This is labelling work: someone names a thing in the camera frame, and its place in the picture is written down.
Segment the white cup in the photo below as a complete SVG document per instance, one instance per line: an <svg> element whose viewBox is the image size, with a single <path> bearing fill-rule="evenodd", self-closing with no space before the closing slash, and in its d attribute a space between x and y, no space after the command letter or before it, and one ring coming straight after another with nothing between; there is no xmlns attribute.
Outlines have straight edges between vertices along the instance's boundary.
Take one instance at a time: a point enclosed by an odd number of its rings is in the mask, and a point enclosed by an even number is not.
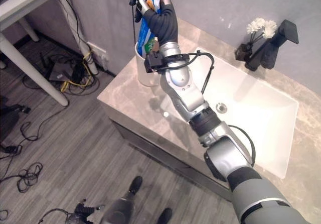
<svg viewBox="0 0 321 224"><path fill-rule="evenodd" d="M135 54L137 62L137 74L139 82L147 87L157 86L159 84L160 74L157 72L147 73L144 65L145 58L137 52L137 43L135 44Z"/></svg>

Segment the white flower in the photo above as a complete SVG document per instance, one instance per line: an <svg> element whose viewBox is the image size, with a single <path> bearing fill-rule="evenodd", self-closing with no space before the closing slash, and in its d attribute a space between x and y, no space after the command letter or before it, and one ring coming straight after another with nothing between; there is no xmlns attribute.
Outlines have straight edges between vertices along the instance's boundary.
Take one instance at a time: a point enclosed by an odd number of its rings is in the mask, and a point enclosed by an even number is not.
<svg viewBox="0 0 321 224"><path fill-rule="evenodd" d="M275 21L266 21L264 24L263 38L268 39L274 36L274 32L277 28Z"/></svg>
<svg viewBox="0 0 321 224"><path fill-rule="evenodd" d="M265 24L265 19L257 17L251 22L251 24L247 25L246 31L248 34L252 34L262 29L264 27L264 24Z"/></svg>
<svg viewBox="0 0 321 224"><path fill-rule="evenodd" d="M265 19L263 18L258 17L254 21L256 22L256 25L259 27L259 29L261 29L265 25Z"/></svg>

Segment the gray wall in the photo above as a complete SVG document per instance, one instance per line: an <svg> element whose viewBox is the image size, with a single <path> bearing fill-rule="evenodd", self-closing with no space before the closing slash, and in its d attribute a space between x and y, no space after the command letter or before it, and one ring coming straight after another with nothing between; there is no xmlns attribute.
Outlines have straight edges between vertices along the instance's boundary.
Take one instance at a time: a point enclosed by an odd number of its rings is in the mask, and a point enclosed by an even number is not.
<svg viewBox="0 0 321 224"><path fill-rule="evenodd" d="M285 42L275 69L321 95L321 0L173 0L177 16L237 47L248 40L256 17L288 19L297 25L299 45Z"/></svg>
<svg viewBox="0 0 321 224"><path fill-rule="evenodd" d="M72 3L86 40L108 51L108 69L118 73L134 56L129 0L72 0ZM57 0L50 0L35 9L28 14L27 20L35 29L79 52ZM21 33L19 27L10 27L5 32L13 43L17 40L16 30Z"/></svg>
<svg viewBox="0 0 321 224"><path fill-rule="evenodd" d="M118 73L134 55L128 0L72 0L84 34L107 49L109 70ZM321 95L321 0L173 0L177 16L237 47L247 40L246 25L256 17L296 23L299 45L286 42L275 69ZM32 25L77 50L59 3L51 0L28 15Z"/></svg>

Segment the wall outlet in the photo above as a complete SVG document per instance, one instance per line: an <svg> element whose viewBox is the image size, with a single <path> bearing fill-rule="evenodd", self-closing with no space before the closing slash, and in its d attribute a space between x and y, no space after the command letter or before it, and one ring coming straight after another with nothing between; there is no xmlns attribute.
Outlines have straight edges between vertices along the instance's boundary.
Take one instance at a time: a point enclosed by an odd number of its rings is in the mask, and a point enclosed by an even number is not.
<svg viewBox="0 0 321 224"><path fill-rule="evenodd" d="M109 61L109 56L106 50L96 46L91 42L87 42L87 44L91 47L91 50L93 51L93 53L95 53L101 60L103 60L104 62Z"/></svg>

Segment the sink drain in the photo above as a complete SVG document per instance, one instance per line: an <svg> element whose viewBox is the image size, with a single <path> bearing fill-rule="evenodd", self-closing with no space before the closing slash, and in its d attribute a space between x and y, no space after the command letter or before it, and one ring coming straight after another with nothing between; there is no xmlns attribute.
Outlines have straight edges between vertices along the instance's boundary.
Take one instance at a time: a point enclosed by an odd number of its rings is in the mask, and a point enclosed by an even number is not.
<svg viewBox="0 0 321 224"><path fill-rule="evenodd" d="M222 102L219 102L218 104L216 104L215 108L216 108L216 111L219 112L220 114L225 114L227 112L227 107Z"/></svg>

